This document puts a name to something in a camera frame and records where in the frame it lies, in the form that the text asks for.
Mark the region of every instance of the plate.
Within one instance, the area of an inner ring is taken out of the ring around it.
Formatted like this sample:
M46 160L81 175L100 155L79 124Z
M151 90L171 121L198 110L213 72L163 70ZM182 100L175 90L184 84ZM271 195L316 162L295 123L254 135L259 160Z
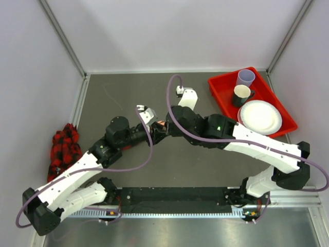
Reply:
M239 109L237 118L245 127L262 135L274 134L282 125L280 112L263 100L252 100L244 104Z

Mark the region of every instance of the mug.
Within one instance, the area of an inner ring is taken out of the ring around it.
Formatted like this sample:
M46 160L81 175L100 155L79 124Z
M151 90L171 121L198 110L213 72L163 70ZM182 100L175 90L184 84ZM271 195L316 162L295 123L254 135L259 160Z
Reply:
M237 74L236 84L235 85L245 85L250 87L252 82L255 80L256 75L249 69L242 69Z
M238 85L234 87L232 105L235 107L241 107L250 98L255 95L254 90L250 90L249 87L245 85Z

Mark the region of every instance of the fabric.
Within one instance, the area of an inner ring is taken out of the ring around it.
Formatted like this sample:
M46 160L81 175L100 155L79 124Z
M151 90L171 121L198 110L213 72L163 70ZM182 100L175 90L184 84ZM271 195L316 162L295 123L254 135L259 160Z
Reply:
M63 131L57 131L53 136L48 182L62 174L82 157L78 139L77 128L70 123L64 127Z

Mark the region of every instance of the wall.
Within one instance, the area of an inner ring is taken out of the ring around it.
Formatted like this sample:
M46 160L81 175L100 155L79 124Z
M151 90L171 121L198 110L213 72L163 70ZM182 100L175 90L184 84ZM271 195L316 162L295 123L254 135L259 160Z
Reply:
M303 0L48 0L90 73L267 68Z
M311 143L310 158L329 172L329 1L317 0L301 23L272 73L275 92L299 128L290 134L293 143ZM311 182L324 185L324 177L312 170ZM320 194L329 215L329 191Z
M46 182L52 136L82 78L38 1L4 1L0 30L0 246L26 247L33 228L15 226L22 192Z

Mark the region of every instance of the red tray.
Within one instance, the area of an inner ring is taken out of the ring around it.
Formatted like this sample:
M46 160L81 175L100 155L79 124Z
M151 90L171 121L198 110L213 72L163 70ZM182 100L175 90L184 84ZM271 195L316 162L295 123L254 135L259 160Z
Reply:
M255 90L255 96L250 100L264 100L274 105L282 116L282 126L278 132L269 135L269 137L282 136L288 132L297 129L297 124L289 113L284 109L283 105L279 102L275 94L263 80L261 75L256 71L254 67L246 68L253 71L256 75L255 81L253 81L250 86L251 90ZM220 76L212 77L208 80L209 88L212 96L215 98L218 106L220 107L222 113L230 118L237 121L238 107L234 107L231 104L231 98L233 95L233 89L235 87L237 74L239 70L223 74Z

